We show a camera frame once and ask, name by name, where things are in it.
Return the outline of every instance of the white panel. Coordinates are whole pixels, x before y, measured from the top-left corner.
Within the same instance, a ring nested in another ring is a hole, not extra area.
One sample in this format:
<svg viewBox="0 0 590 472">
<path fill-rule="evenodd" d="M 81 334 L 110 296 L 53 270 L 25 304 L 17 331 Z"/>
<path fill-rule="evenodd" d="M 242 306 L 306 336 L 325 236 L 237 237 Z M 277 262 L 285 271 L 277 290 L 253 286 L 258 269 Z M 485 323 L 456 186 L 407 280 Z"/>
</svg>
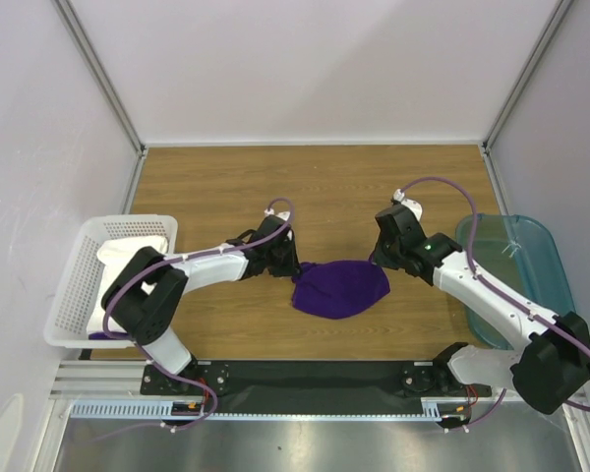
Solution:
<svg viewBox="0 0 590 472">
<path fill-rule="evenodd" d="M 67 353 L 42 329 L 72 241 L 119 211 L 135 159 L 51 2 L 1 1 L 0 408 L 24 398 L 9 470 L 24 470 Z"/>
<path fill-rule="evenodd" d="M 556 0 L 74 0 L 151 145 L 479 141 Z"/>
<path fill-rule="evenodd" d="M 590 325 L 590 0 L 575 2 L 494 153 L 509 211 L 551 230 Z"/>
</svg>

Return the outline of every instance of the shiny metal surface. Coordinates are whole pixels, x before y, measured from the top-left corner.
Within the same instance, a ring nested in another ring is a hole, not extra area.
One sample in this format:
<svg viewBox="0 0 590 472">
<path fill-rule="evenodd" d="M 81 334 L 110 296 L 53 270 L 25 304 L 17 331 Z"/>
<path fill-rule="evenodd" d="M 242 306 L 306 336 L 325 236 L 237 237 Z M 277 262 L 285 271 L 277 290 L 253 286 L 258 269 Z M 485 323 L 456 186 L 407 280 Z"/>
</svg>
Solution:
<svg viewBox="0 0 590 472">
<path fill-rule="evenodd" d="M 469 434 L 436 424 L 208 421 L 175 435 L 71 420 L 55 472 L 378 472 L 581 470 L 563 413 L 507 403 Z"/>
</svg>

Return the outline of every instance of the wooden table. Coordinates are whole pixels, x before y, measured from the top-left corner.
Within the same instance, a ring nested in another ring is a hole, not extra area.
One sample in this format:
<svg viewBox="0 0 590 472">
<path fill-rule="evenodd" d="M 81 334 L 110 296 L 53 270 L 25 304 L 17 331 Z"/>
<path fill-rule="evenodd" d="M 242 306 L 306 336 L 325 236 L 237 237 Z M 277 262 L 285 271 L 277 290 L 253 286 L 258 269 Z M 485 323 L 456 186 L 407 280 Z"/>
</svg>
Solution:
<svg viewBox="0 0 590 472">
<path fill-rule="evenodd" d="M 426 175 L 458 182 L 479 211 L 498 213 L 476 146 L 154 148 L 133 213 L 174 216 L 175 251 L 197 251 L 257 228 L 266 204 L 284 196 L 296 207 L 300 261 L 365 259 L 378 236 L 374 215 L 396 188 Z M 427 235 L 454 237 L 470 212 L 444 184 L 420 184 L 409 196 L 424 208 Z M 420 359 L 454 341 L 477 342 L 457 301 L 402 271 L 387 275 L 391 293 L 342 321 L 293 309 L 291 281 L 264 274 L 186 295 L 173 327 L 200 359 Z M 92 357 L 135 356 L 124 349 Z"/>
</svg>

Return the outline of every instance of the white cloth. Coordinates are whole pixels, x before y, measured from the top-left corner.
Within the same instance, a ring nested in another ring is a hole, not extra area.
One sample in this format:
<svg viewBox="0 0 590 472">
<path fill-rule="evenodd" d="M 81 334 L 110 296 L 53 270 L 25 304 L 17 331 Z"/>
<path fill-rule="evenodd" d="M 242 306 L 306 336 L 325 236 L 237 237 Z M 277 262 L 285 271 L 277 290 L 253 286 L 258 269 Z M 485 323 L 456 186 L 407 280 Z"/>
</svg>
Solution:
<svg viewBox="0 0 590 472">
<path fill-rule="evenodd" d="M 94 305 L 94 310 L 91 317 L 89 317 L 88 327 L 86 328 L 88 334 L 102 332 L 102 319 L 105 316 L 105 311 L 100 306 L 102 296 L 118 275 L 120 275 L 122 269 L 125 268 L 135 253 L 146 246 L 151 246 L 159 253 L 165 254 L 168 251 L 168 240 L 163 236 L 136 236 L 132 238 L 111 239 L 105 241 L 96 253 L 98 260 L 105 264 L 105 269 L 102 272 L 100 287 L 98 287 L 96 304 Z M 150 293 L 152 285 L 143 283 L 143 289 L 146 293 Z M 122 327 L 111 319 L 109 320 L 109 329 L 116 332 L 125 332 Z"/>
</svg>

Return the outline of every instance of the transparent teal basket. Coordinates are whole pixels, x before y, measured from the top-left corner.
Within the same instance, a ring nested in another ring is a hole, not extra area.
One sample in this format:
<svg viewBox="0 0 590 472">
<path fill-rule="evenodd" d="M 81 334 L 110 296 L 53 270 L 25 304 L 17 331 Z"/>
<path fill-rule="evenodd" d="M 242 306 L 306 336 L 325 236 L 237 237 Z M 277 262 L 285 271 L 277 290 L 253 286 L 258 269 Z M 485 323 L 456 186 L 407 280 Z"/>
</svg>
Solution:
<svg viewBox="0 0 590 472">
<path fill-rule="evenodd" d="M 467 246 L 472 216 L 456 227 L 456 240 Z M 558 315 L 574 311 L 560 254 L 551 232 L 526 216 L 480 214 L 474 239 L 474 259 L 529 300 Z M 485 320 L 465 307 L 468 325 L 480 341 L 496 348 L 509 343 Z"/>
</svg>

